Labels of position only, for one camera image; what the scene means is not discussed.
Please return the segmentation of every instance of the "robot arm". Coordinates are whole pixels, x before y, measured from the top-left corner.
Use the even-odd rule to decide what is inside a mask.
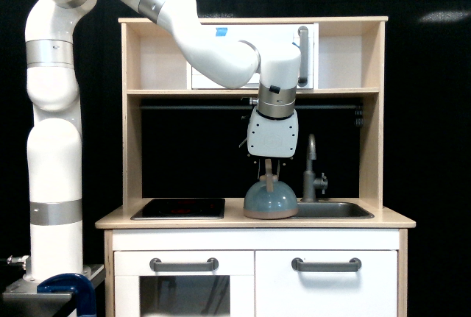
[[[76,0],[55,1],[58,4],[64,4]],[[273,121],[283,120],[295,114],[294,97],[300,66],[300,52],[296,47],[273,46],[265,41],[221,43],[202,29],[196,12],[196,0],[121,1],[167,30],[177,42],[187,61],[214,82],[226,88],[240,88],[248,83],[255,72],[259,71],[261,88],[257,106],[258,115]],[[249,151],[263,156],[292,156],[296,146],[296,142],[292,142],[293,132],[278,128],[275,133],[279,132],[289,133],[291,137],[288,145],[289,152],[279,154],[274,151],[273,141],[269,142],[270,146],[267,146],[272,150],[267,150],[263,154],[254,153],[254,149],[250,146]],[[249,139],[255,134],[257,133],[254,131],[250,132]]]
[[[261,74],[248,130],[249,152],[290,157],[296,149],[294,111],[300,51],[255,41],[221,43],[202,29],[195,0],[122,0],[166,29],[198,71],[226,88]],[[74,27],[96,0],[40,0],[26,23],[27,91],[35,126],[27,144],[32,277],[81,273],[82,130],[74,75]]]

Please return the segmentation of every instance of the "faucet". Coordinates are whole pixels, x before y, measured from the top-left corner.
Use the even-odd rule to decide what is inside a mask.
[[[301,202],[318,202],[316,198],[316,190],[322,190],[325,194],[327,189],[327,177],[322,173],[321,177],[316,178],[316,174],[312,171],[312,160],[317,159],[316,154],[316,138],[309,135],[308,151],[306,153],[306,171],[303,174],[303,187]]]

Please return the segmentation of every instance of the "stovetop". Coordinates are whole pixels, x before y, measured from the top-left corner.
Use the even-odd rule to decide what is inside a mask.
[[[224,203],[223,198],[153,199],[131,219],[222,219]]]

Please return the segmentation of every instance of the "wooden countertop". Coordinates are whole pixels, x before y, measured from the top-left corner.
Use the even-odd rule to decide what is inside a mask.
[[[351,202],[368,210],[375,217],[371,219],[275,219],[260,220],[247,218],[243,214],[244,199],[227,198],[222,219],[152,219],[131,220],[151,199],[143,199],[139,205],[127,212],[120,207],[95,224],[97,229],[211,229],[211,228],[413,228],[415,221],[389,208],[378,209],[359,199],[331,199],[330,202]]]

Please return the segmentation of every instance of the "drawer handle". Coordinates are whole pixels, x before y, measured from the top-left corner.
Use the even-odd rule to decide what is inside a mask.
[[[210,258],[207,262],[201,263],[162,263],[158,258],[154,258],[149,265],[153,271],[215,271],[219,267],[219,262],[216,258]]]
[[[301,50],[300,79],[298,85],[304,87],[308,84],[309,30],[305,26],[300,26],[297,33],[300,36]]]
[[[352,258],[348,263],[317,263],[303,262],[301,258],[294,258],[291,261],[291,267],[295,271],[314,271],[314,272],[345,272],[359,271],[361,261],[358,258]]]

